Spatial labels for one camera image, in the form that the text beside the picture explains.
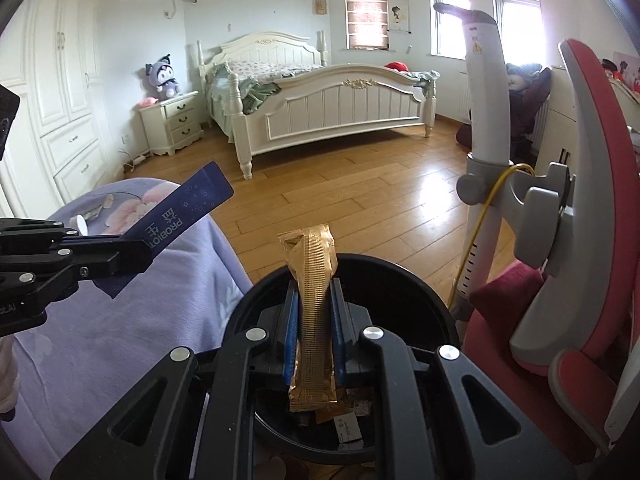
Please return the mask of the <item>white gloved left hand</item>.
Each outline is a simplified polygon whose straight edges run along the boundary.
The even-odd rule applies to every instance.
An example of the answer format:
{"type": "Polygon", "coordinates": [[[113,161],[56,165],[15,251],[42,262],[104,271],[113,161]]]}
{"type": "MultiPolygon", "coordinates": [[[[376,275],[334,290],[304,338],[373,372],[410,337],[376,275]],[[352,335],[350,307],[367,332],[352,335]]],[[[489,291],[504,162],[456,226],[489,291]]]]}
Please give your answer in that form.
{"type": "Polygon", "coordinates": [[[4,415],[15,408],[20,375],[13,353],[14,336],[1,338],[0,344],[0,414],[4,415]]]}

